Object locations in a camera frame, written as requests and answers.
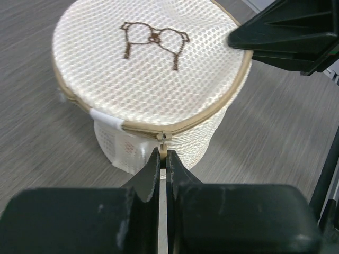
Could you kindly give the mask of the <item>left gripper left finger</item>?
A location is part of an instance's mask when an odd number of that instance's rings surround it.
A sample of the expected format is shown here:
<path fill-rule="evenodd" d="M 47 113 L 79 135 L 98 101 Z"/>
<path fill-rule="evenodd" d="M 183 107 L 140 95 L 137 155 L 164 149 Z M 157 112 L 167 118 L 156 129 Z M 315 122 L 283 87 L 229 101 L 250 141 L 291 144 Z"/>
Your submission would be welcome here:
<path fill-rule="evenodd" d="M 1 253 L 157 253 L 160 155 L 119 188 L 32 188 L 1 216 Z"/>

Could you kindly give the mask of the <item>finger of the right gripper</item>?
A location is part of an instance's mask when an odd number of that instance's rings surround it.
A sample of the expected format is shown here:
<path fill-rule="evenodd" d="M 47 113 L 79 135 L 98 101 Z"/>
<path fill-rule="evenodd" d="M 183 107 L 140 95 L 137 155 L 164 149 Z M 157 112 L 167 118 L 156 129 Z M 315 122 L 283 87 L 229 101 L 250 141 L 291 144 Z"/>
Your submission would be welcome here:
<path fill-rule="evenodd" d="M 274 1 L 230 33 L 228 45 L 303 76 L 338 60 L 338 0 Z"/>

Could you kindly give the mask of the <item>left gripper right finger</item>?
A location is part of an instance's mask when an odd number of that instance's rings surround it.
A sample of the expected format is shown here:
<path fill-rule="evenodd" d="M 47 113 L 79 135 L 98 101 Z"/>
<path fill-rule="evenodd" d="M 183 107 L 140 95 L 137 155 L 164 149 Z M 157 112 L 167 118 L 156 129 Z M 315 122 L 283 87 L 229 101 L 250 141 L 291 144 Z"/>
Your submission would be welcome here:
<path fill-rule="evenodd" d="M 281 184 L 207 184 L 166 156 L 169 253 L 320 253 L 303 194 Z"/>

